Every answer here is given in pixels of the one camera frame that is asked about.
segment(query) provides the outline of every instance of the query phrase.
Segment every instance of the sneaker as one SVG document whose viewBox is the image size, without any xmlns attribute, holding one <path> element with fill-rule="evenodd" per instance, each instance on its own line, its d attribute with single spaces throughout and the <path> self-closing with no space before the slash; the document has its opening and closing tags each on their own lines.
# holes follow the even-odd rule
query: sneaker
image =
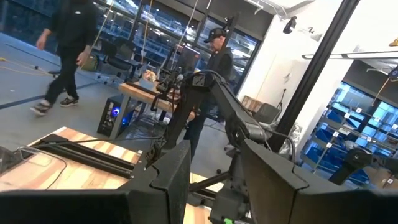
<svg viewBox="0 0 398 224">
<path fill-rule="evenodd" d="M 66 97 L 64 100 L 62 100 L 60 102 L 60 106 L 62 106 L 62 107 L 75 106 L 78 104 L 78 102 L 79 102 L 79 100 L 75 100 L 73 98 Z"/>
<path fill-rule="evenodd" d="M 51 108 L 52 106 L 46 105 L 42 102 L 38 103 L 37 105 L 31 107 L 30 109 L 38 116 L 44 116 L 47 114 L 47 111 Z"/>
</svg>

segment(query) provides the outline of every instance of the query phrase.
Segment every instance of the blue led light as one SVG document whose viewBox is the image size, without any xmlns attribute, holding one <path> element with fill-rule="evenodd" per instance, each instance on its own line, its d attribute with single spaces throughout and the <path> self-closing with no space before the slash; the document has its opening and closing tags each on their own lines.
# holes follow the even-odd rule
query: blue led light
<svg viewBox="0 0 398 224">
<path fill-rule="evenodd" d="M 115 107 L 112 109 L 112 115 L 113 116 L 117 116 L 120 113 L 120 108 L 119 107 Z"/>
</svg>

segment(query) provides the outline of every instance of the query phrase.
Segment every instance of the white sole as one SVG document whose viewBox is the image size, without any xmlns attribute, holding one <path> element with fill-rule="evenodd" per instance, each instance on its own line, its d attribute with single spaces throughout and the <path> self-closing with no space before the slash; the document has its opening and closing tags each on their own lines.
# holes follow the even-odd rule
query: white sole
<svg viewBox="0 0 398 224">
<path fill-rule="evenodd" d="M 46 115 L 45 113 L 38 111 L 36 108 L 30 108 L 30 110 L 33 111 L 37 116 Z"/>
<path fill-rule="evenodd" d="M 70 107 L 70 106 L 76 106 L 76 105 L 78 105 L 78 103 L 71 103 L 71 104 L 69 104 L 69 105 L 62 105 L 62 104 L 60 104 L 61 107 Z"/>
</svg>

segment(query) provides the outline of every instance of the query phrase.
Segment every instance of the light fixture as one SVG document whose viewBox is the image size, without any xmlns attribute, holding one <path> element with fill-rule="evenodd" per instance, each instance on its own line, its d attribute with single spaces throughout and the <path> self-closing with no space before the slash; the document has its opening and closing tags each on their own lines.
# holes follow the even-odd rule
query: light fixture
<svg viewBox="0 0 398 224">
<path fill-rule="evenodd" d="M 304 59 L 312 59 L 314 54 L 302 55 Z M 351 60 L 380 60 L 398 59 L 398 51 L 387 52 L 353 52 L 342 54 L 331 54 L 329 59 L 351 59 Z"/>
<path fill-rule="evenodd" d="M 252 4 L 253 6 L 257 7 L 257 9 L 254 11 L 254 15 L 256 15 L 257 12 L 259 12 L 260 10 L 262 10 L 264 8 L 264 6 L 260 5 L 260 3 L 255 2 L 253 0 L 245 0 L 245 1 Z"/>
</svg>

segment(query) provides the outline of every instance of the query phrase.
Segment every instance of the wooden table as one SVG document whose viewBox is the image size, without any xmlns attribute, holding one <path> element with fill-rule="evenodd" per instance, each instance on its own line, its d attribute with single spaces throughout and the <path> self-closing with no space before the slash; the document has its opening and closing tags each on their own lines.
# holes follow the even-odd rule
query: wooden table
<svg viewBox="0 0 398 224">
<path fill-rule="evenodd" d="M 95 139 L 66 127 L 60 128 L 53 133 L 68 138 L 71 141 Z M 104 141 L 89 142 L 82 145 L 132 163 L 136 163 L 140 157 L 139 153 Z M 49 189 L 116 189 L 128 181 L 105 171 L 68 159 L 65 160 L 67 168 Z M 38 153 L 1 175 L 0 191 L 12 189 L 46 189 L 57 178 L 64 167 L 65 164 L 60 159 Z M 196 174 L 191 174 L 190 178 L 191 182 L 199 182 L 205 179 Z M 209 189 L 219 191 L 222 186 L 223 184 L 216 184 L 209 187 Z M 193 207 L 187 204 L 184 223 L 210 224 L 207 219 L 209 215 L 209 209 Z"/>
<path fill-rule="evenodd" d="M 156 90 L 156 85 L 157 85 L 157 83 L 155 83 L 155 85 L 151 89 L 151 91 L 153 91 L 155 94 L 159 93 Z M 129 105 L 131 99 L 135 99 L 138 103 L 142 103 L 140 114 L 142 114 L 144 112 L 146 104 L 151 105 L 155 99 L 154 94 L 150 94 L 145 91 L 142 91 L 136 87 L 128 85 L 127 83 L 120 84 L 119 90 L 121 93 L 123 93 L 124 96 L 123 96 L 123 100 L 122 100 L 122 103 L 120 106 L 119 116 L 116 118 L 116 121 L 115 121 L 113 129 L 112 129 L 112 133 L 110 136 L 111 138 L 116 138 L 116 136 L 118 135 L 122 120 L 124 118 L 125 112 L 127 110 L 127 107 Z M 177 105 L 173 105 L 169 101 L 159 100 L 157 103 L 157 107 L 158 107 L 158 109 L 160 109 L 162 111 L 172 113 L 174 111 L 174 109 L 177 107 Z M 190 114 L 190 116 L 188 117 L 188 120 L 192 120 L 194 117 L 195 117 L 195 114 L 192 112 Z"/>
</svg>

